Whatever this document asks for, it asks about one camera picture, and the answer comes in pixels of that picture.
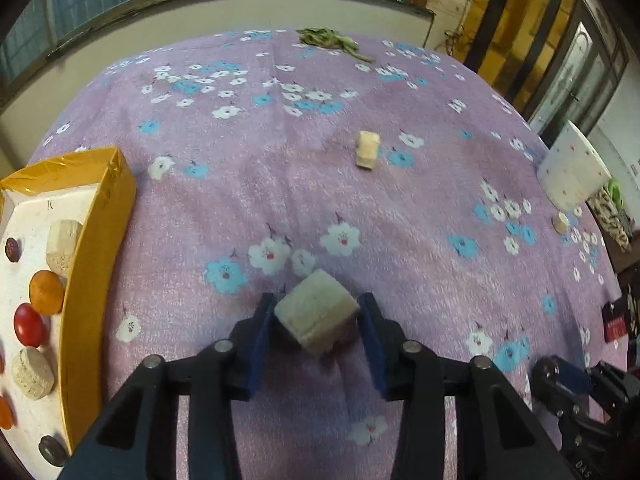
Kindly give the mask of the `dark plum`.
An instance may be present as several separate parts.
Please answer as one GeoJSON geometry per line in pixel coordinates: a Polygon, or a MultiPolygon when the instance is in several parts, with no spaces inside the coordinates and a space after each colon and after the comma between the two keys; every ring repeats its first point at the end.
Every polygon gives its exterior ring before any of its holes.
{"type": "Polygon", "coordinates": [[[6,258],[8,258],[9,262],[17,263],[21,259],[21,246],[20,243],[13,237],[8,237],[6,239],[6,247],[4,248],[6,252],[6,258]]]}
{"type": "Polygon", "coordinates": [[[40,439],[38,451],[42,458],[53,467],[63,468],[68,461],[66,447],[58,439],[48,434],[40,439]]]}

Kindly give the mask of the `large orange mandarin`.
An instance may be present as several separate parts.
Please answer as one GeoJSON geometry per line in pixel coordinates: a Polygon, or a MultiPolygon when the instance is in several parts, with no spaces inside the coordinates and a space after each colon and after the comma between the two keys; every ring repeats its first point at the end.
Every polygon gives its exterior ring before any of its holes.
{"type": "Polygon", "coordinates": [[[10,404],[3,396],[0,396],[0,427],[9,430],[14,424],[15,420],[10,404]]]}

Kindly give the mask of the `red tomato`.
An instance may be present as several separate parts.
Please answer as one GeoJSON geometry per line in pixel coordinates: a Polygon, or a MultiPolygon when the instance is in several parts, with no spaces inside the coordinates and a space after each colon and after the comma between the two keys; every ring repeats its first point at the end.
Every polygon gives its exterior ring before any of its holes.
{"type": "Polygon", "coordinates": [[[38,348],[46,342],[47,327],[28,302],[23,302],[16,308],[13,326],[17,340],[25,347],[38,348]]]}

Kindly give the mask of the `small sugarcane piece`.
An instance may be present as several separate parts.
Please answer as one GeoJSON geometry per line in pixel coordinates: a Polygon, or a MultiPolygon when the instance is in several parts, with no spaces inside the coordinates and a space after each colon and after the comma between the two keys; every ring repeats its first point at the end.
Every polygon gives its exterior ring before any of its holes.
{"type": "Polygon", "coordinates": [[[358,167],[373,170],[378,163],[381,138],[378,133],[360,131],[357,139],[356,164],[358,167]]]}
{"type": "Polygon", "coordinates": [[[557,211],[552,217],[552,226],[558,234],[567,234],[570,230],[570,219],[562,211],[557,211]]]}

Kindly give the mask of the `small orange mandarin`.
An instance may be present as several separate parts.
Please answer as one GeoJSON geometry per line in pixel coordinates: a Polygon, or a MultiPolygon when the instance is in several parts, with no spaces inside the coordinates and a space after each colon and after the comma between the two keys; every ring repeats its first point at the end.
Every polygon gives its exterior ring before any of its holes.
{"type": "Polygon", "coordinates": [[[40,270],[29,282],[29,301],[36,312],[44,316],[58,314],[64,301],[64,286],[52,271],[40,270]]]}

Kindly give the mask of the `red black jar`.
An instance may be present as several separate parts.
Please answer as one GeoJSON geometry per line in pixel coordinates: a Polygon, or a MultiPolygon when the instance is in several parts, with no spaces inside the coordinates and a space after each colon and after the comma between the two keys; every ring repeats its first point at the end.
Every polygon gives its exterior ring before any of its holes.
{"type": "Polygon", "coordinates": [[[625,292],[617,300],[605,304],[601,314],[606,342],[613,342],[623,336],[630,339],[639,336],[639,301],[632,292],[625,292]]]}

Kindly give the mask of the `white patterned mug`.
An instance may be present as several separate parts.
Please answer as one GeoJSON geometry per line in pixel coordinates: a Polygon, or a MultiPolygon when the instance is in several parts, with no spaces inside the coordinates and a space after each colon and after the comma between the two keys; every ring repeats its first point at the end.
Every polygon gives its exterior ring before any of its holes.
{"type": "Polygon", "coordinates": [[[585,203],[611,178],[596,149],[572,122],[565,123],[537,169],[542,190],[562,212],[585,203]]]}

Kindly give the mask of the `yellow rimmed white tray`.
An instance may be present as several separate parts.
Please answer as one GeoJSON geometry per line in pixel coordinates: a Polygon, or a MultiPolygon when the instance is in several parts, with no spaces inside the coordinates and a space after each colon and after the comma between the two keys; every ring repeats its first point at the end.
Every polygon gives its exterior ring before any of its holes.
{"type": "Polygon", "coordinates": [[[101,411],[108,289],[135,198],[136,179],[116,146],[42,160],[1,182],[1,236],[20,244],[17,262],[1,261],[1,394],[14,417],[1,441],[29,479],[54,479],[60,472],[40,454],[42,437],[55,437],[73,452],[101,411]],[[44,320],[48,334],[40,350],[54,384],[42,399],[30,400],[11,372],[23,348],[13,318],[29,300],[32,276],[47,269],[49,232],[62,220],[79,222],[81,231],[72,267],[62,278],[61,310],[44,320]]]}

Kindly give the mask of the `purple floral tablecloth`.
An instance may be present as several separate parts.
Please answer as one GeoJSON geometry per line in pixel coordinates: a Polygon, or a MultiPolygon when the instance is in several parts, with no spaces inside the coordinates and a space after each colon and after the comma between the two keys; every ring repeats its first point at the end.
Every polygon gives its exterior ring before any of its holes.
{"type": "Polygon", "coordinates": [[[144,358],[194,356],[317,269],[359,312],[304,350],[273,313],[262,381],[232,405],[239,479],[576,479],[532,393],[545,356],[620,370],[620,288],[586,203],[537,179],[550,148],[459,62],[361,37],[194,39],[107,67],[46,160],[116,146],[136,179],[106,338],[110,400],[144,358]],[[373,170],[358,133],[381,138],[373,170]]]}

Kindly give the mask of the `green leafy sprig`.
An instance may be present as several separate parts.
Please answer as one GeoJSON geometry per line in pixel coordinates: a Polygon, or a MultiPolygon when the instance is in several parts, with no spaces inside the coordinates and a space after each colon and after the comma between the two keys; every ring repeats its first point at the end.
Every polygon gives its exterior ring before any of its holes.
{"type": "Polygon", "coordinates": [[[326,50],[340,50],[348,53],[353,58],[365,63],[373,63],[374,58],[364,55],[360,51],[358,42],[352,37],[344,36],[329,28],[302,28],[297,29],[298,39],[307,46],[326,50]]]}

